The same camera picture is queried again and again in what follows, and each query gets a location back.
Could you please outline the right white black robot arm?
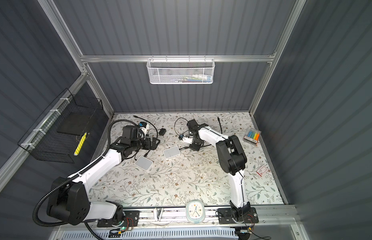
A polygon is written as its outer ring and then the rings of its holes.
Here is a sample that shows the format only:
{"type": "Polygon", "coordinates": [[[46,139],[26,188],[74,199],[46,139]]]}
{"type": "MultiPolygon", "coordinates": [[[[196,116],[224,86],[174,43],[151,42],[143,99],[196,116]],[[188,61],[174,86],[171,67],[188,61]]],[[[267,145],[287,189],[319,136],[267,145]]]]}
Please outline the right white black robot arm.
{"type": "Polygon", "coordinates": [[[189,143],[189,148],[199,151],[207,142],[217,151],[222,170],[228,174],[231,190],[231,215],[235,221],[242,222],[244,215],[250,212],[251,204],[245,195],[244,170],[247,157],[236,135],[227,136],[213,130],[207,124],[198,124],[196,120],[187,122],[188,135],[182,141],[189,143]]]}

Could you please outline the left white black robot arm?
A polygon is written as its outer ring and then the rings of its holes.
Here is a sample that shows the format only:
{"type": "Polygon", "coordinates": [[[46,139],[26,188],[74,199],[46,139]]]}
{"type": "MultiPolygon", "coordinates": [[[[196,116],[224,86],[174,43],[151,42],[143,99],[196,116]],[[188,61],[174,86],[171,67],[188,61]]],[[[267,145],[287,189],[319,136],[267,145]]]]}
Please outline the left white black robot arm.
{"type": "Polygon", "coordinates": [[[111,221],[114,226],[125,223],[123,206],[114,202],[91,202],[92,187],[113,167],[133,158],[140,150],[154,150],[159,142],[150,142],[150,124],[123,127],[123,134],[110,143],[107,150],[92,163],[68,178],[57,178],[48,197],[47,215],[64,224],[78,225],[92,220],[111,221]]]}

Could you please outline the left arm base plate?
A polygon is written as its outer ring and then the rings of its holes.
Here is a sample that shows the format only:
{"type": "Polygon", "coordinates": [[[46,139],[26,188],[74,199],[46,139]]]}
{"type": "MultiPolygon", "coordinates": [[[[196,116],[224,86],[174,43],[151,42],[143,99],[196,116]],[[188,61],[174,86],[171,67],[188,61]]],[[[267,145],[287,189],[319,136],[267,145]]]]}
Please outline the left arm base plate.
{"type": "Polygon", "coordinates": [[[122,227],[137,227],[140,219],[140,211],[124,211],[124,216],[121,220],[105,220],[101,219],[97,223],[98,228],[122,228],[122,227]]]}

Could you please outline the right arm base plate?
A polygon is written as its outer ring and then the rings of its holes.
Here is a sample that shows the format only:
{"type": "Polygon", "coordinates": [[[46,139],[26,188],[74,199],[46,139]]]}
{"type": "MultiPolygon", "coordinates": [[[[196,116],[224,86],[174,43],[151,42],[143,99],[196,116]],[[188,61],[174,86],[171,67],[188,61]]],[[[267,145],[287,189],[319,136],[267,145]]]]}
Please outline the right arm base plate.
{"type": "Polygon", "coordinates": [[[259,223],[258,214],[253,207],[245,211],[234,211],[231,208],[219,208],[215,214],[218,217],[219,223],[222,225],[243,223],[254,225],[259,223]]]}

